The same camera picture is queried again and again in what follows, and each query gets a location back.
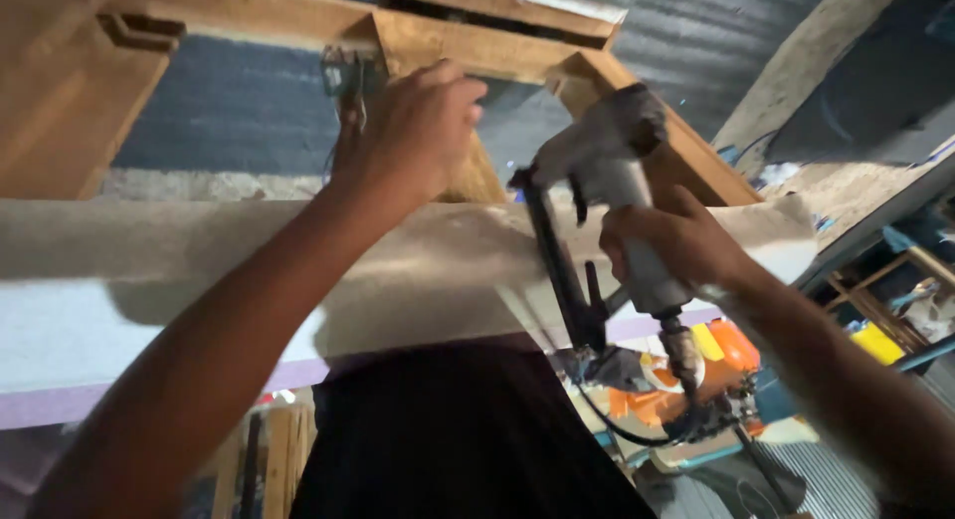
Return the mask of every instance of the nail gun handle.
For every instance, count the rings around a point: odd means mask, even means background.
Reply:
[[[604,160],[591,174],[601,198],[612,208],[653,208],[650,183],[637,159]],[[624,286],[638,312],[658,314],[688,303],[692,297],[670,276],[656,252],[646,243],[624,242],[629,274]]]

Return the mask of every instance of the hand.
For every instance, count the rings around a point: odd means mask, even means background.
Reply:
[[[759,267],[696,197],[676,186],[657,208],[619,208],[603,217],[600,245],[618,280],[627,276],[622,241],[646,241],[671,275],[696,291],[716,285],[730,293],[744,293],[769,273]]]
[[[451,184],[467,156],[487,85],[441,60],[388,85],[345,171],[406,213]]]

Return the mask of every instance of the workshop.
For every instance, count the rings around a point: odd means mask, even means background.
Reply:
[[[0,9],[0,519],[955,517],[955,0]]]

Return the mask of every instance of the forearm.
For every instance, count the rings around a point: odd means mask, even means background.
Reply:
[[[111,516],[174,494],[261,392],[304,318],[401,208],[331,183],[171,323],[113,384],[36,498]]]
[[[860,349],[812,301],[761,278],[739,295],[735,316],[802,400],[814,423],[839,441],[898,498],[952,506],[955,426],[904,376]]]

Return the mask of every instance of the person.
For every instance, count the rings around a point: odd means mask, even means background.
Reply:
[[[348,166],[178,316],[115,381],[29,516],[168,513],[261,392],[304,318],[380,237],[444,190],[486,86],[441,61],[382,93]],[[618,277],[647,241],[690,288],[720,287],[814,415],[899,502],[955,510],[955,429],[906,378],[761,269],[685,189],[606,215]],[[545,356],[459,344],[395,354],[328,383],[292,517],[652,517]]]

